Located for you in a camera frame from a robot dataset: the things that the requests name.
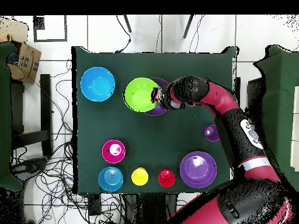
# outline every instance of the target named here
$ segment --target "bowl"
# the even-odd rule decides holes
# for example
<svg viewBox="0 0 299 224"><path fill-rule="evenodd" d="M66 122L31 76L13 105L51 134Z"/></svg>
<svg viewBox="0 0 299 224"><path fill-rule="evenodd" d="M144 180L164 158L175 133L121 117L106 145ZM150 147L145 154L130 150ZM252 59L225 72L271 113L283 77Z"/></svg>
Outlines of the bowl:
<svg viewBox="0 0 299 224"><path fill-rule="evenodd" d="M110 71L103 67L92 67L84 72L80 81L83 95L93 102L103 102L114 92L115 81Z"/></svg>
<svg viewBox="0 0 299 224"><path fill-rule="evenodd" d="M102 148L102 156L105 161L109 163L117 163L124 159L126 154L126 149L122 142L119 140L109 140L107 141Z"/></svg>
<svg viewBox="0 0 299 224"><path fill-rule="evenodd" d="M124 102L133 111L150 111L157 105L157 102L152 100L152 93L154 88L158 87L151 79L135 78L124 87Z"/></svg>
<svg viewBox="0 0 299 224"><path fill-rule="evenodd" d="M159 87L161 88L166 88L168 86L168 82L162 78L151 78L151 80L153 80L156 84L159 85ZM150 111L146 111L145 114L150 115L150 116L158 116L161 115L163 113L167 112L167 110L165 110L164 108L161 107L161 105L158 103L154 109L150 110Z"/></svg>
<svg viewBox="0 0 299 224"><path fill-rule="evenodd" d="M180 163L180 176L185 184L192 188L209 186L216 178L216 174L216 162L205 152L191 152Z"/></svg>
<svg viewBox="0 0 299 224"><path fill-rule="evenodd" d="M204 136L210 141L210 142L217 142L220 137L217 131L217 127L214 124L211 124L204 129Z"/></svg>
<svg viewBox="0 0 299 224"><path fill-rule="evenodd" d="M100 172L98 182L105 191L117 191L123 185L124 176L117 167L106 167Z"/></svg>

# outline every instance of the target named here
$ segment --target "purple bowl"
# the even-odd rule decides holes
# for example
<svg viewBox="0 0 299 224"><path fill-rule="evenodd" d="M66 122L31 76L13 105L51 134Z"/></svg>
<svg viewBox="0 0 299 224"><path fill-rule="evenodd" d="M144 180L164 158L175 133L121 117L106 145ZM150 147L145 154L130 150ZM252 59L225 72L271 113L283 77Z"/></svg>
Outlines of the purple bowl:
<svg viewBox="0 0 299 224"><path fill-rule="evenodd" d="M191 152L180 163L180 176L189 187L207 187L214 181L216 174L216 162L205 152Z"/></svg>
<svg viewBox="0 0 299 224"><path fill-rule="evenodd" d="M161 78L151 78L151 80L153 80L156 84L158 84L161 88L165 88L168 86L168 82L166 80L163 80ZM157 116L157 115L161 115L163 113L167 112L165 109L163 109L160 104L158 103L154 109L150 110L150 111L146 111L145 114L147 115L151 115L151 116Z"/></svg>
<svg viewBox="0 0 299 224"><path fill-rule="evenodd" d="M210 142L217 142L220 139L218 131L217 131L217 127L214 124L211 124L204 129L204 136Z"/></svg>

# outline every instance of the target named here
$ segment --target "plastic cup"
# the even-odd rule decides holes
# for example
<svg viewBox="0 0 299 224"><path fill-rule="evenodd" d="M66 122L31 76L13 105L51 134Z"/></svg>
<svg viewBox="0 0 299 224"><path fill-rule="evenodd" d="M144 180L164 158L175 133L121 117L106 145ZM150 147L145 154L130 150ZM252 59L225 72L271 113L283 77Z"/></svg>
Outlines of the plastic cup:
<svg viewBox="0 0 299 224"><path fill-rule="evenodd" d="M217 127L214 124L211 124L204 129L204 136L210 141L210 142L217 142L220 137L217 131Z"/></svg>
<svg viewBox="0 0 299 224"><path fill-rule="evenodd" d="M106 167L100 172L98 182L105 191L117 191L123 185L124 176L118 168Z"/></svg>
<svg viewBox="0 0 299 224"><path fill-rule="evenodd" d="M215 160L208 153L195 151L186 155L180 163L180 176L190 187L204 188L217 174Z"/></svg>
<svg viewBox="0 0 299 224"><path fill-rule="evenodd" d="M102 148L102 156L109 163L117 163L124 159L126 149L119 140L109 140Z"/></svg>
<svg viewBox="0 0 299 224"><path fill-rule="evenodd" d="M143 186L148 181L148 173L143 167L139 167L133 171L131 178L135 185Z"/></svg>
<svg viewBox="0 0 299 224"><path fill-rule="evenodd" d="M175 183L175 175L169 169L162 169L158 181L161 186L170 187Z"/></svg>
<svg viewBox="0 0 299 224"><path fill-rule="evenodd" d="M158 87L151 79L135 78L124 87L124 102L133 111L150 111L157 105L157 102L152 100L152 93Z"/></svg>

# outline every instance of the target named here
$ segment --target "yellow cup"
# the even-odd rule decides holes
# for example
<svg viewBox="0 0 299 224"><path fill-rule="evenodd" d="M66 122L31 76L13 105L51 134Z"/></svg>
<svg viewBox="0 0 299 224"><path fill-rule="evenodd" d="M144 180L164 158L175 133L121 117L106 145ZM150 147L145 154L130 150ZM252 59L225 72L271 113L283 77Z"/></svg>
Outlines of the yellow cup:
<svg viewBox="0 0 299 224"><path fill-rule="evenodd" d="M148 173L143 167L139 167L133 171L131 178L135 185L143 186L148 181Z"/></svg>

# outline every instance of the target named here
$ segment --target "white label on robot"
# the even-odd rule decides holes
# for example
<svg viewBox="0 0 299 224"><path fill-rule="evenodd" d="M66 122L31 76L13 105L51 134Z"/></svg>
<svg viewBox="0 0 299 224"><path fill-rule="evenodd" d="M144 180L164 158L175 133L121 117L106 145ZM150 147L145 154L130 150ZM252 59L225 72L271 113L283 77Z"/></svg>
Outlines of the white label on robot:
<svg viewBox="0 0 299 224"><path fill-rule="evenodd" d="M253 129L253 127L250 125L248 120L242 120L240 123L244 133L248 137L250 143L254 146L256 146L259 149L263 149L262 144L259 141L259 136Z"/></svg>

